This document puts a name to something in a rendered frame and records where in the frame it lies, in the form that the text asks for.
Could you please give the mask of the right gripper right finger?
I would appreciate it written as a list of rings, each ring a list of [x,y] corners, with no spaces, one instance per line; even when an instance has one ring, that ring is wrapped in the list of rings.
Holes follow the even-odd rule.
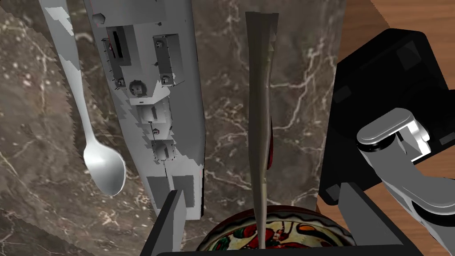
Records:
[[[358,246],[409,245],[410,240],[355,183],[342,183],[339,210]]]

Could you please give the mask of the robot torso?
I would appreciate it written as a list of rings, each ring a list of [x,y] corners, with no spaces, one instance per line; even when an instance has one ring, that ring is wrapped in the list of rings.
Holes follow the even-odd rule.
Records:
[[[342,183],[387,193],[455,256],[455,179],[416,164],[455,146],[450,90],[424,33],[389,28],[337,65],[319,196],[339,206]],[[399,256],[422,256],[410,241]]]

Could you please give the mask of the patterned bowl with red rim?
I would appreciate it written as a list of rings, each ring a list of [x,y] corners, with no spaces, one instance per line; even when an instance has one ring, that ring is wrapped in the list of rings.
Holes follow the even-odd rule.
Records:
[[[355,246],[352,235],[330,218],[305,208],[269,205],[265,247],[310,248]],[[199,244],[198,251],[258,249],[253,209],[235,214],[217,224]]]

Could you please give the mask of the silver spoon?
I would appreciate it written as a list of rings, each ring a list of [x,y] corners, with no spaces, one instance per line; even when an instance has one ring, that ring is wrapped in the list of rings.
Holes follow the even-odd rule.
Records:
[[[100,191],[106,195],[115,196],[124,188],[126,165],[116,150],[101,144],[96,139],[92,129],[67,0],[38,1],[80,114],[86,140],[83,151],[84,163]]]

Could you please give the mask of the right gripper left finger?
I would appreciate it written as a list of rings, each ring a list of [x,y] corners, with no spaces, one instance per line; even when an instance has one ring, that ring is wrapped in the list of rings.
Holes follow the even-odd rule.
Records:
[[[165,252],[181,251],[186,216],[183,191],[170,191],[140,256],[158,256]]]

